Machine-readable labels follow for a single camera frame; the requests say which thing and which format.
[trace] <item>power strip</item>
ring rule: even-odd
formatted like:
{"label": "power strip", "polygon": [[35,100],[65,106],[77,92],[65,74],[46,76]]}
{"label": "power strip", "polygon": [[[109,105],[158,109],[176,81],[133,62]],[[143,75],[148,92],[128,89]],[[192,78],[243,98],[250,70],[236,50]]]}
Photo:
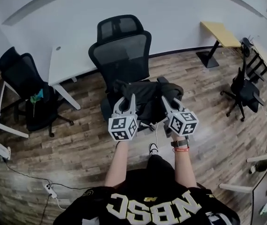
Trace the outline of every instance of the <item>power strip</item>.
{"label": "power strip", "polygon": [[54,192],[54,190],[51,188],[51,185],[50,185],[50,184],[46,184],[44,187],[45,187],[46,191],[48,192],[48,194],[50,194],[50,196],[51,196],[52,198],[57,198],[57,194],[56,194],[56,192]]}

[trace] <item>wooden floor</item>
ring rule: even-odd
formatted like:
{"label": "wooden floor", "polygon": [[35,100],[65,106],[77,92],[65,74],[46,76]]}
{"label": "wooden floor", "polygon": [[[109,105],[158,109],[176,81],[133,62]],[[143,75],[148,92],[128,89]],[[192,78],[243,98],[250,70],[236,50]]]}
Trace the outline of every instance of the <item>wooden floor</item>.
{"label": "wooden floor", "polygon": [[[220,48],[215,53],[220,66],[206,69],[195,52],[184,52],[150,59],[150,79],[165,76],[184,89],[183,103],[194,111],[200,125],[191,139],[191,160],[197,181],[211,189],[215,196],[235,210],[242,224],[250,223],[250,196],[224,191],[221,182],[254,184],[257,177],[247,174],[247,157],[262,155],[267,150],[267,121],[260,106],[258,113],[244,108],[246,120],[236,108],[229,118],[225,113],[233,101],[221,90],[230,90],[242,60],[234,51]],[[267,74],[259,81],[260,97],[267,112]],[[74,121],[74,126],[57,120],[53,124],[54,138],[47,129],[30,133],[29,139],[0,131],[0,143],[11,147],[9,165],[25,174],[50,179],[69,187],[84,188],[103,184],[111,162],[115,142],[104,122],[100,102],[105,97],[105,83],[99,73],[66,82],[63,87],[81,105],[75,110],[68,104],[60,107],[60,115]],[[3,105],[16,99],[5,92]],[[26,132],[24,120],[13,121],[12,110],[2,115],[3,123]],[[131,143],[128,169],[144,167],[148,158],[148,144],[156,142],[155,133],[141,132]],[[174,165],[174,154],[162,125],[158,127],[160,154]],[[47,193],[44,181],[21,176],[0,164],[0,221],[3,224],[39,224]],[[84,190],[72,190],[54,185],[60,206],[66,208]],[[62,212],[56,200],[50,198],[44,224],[51,224]]]}

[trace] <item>person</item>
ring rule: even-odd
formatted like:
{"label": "person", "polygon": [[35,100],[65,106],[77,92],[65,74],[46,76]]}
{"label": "person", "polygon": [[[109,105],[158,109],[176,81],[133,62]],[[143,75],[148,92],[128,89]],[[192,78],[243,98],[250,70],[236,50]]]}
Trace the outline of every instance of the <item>person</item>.
{"label": "person", "polygon": [[104,186],[87,190],[54,225],[239,225],[211,190],[197,187],[185,138],[172,138],[175,169],[151,143],[147,168],[127,172],[129,142],[118,142]]}

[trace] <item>red wristband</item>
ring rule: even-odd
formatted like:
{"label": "red wristband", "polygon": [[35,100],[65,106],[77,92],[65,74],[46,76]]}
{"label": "red wristband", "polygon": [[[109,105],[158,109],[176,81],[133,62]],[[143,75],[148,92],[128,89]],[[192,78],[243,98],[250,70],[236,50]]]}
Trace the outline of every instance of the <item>red wristband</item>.
{"label": "red wristband", "polygon": [[190,148],[174,148],[174,151],[176,152],[188,152]]}

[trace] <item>wristwatch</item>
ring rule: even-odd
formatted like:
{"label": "wristwatch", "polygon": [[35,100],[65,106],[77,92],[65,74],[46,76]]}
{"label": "wristwatch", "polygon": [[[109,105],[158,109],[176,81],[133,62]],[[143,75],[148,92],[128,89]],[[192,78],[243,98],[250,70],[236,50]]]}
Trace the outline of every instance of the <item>wristwatch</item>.
{"label": "wristwatch", "polygon": [[171,142],[171,146],[174,148],[188,148],[189,147],[189,138],[185,137],[185,140]]}

